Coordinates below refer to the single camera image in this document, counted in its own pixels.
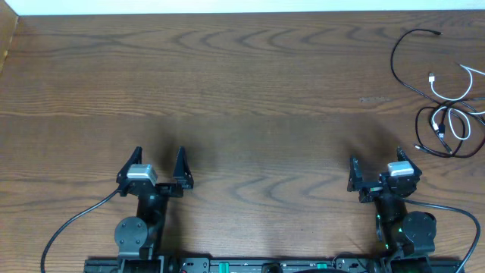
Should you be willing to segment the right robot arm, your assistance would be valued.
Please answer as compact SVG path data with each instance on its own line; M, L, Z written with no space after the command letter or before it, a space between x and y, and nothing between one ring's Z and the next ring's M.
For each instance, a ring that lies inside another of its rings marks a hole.
M366 181L358 159L349 159L347 190L357 192L360 203L372 202L376 208L376 233L386 252L371 260L369 272L430 272L428 254L435 251L436 218L427 212L409 212L405 198L417 189L422 171L396 149L397 160L387 165L377 180Z

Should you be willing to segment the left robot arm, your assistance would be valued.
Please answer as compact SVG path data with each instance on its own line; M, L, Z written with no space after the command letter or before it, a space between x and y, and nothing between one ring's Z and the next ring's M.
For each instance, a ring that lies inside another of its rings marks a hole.
M186 150L177 151L172 182L159 182L154 167L142 162L142 147L138 146L117 174L120 196L138 198L136 215L119 222L114 231L118 246L119 272L174 272L177 262L158 252L161 245L167 204L171 198L181 198L184 190L194 186Z

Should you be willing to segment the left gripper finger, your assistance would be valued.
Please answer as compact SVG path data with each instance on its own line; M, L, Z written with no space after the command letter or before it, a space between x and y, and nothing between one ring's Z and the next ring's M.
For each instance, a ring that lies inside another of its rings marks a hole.
M184 146L180 146L177 151L173 178L183 189L192 189L194 186L194 180L188 165Z
M142 147L137 146L132 155L128 158L124 166L117 173L117 178L126 178L127 173L132 165L142 163Z

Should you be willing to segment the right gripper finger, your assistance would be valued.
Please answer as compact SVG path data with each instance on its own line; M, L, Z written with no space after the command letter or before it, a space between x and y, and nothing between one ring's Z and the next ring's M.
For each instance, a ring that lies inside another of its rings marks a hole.
M399 162L409 162L411 163L411 159L405 154L405 151L401 146L396 148L396 156Z
M348 191L359 191L362 188L363 177L358 165L358 159L351 156L349 159L349 180L347 184Z

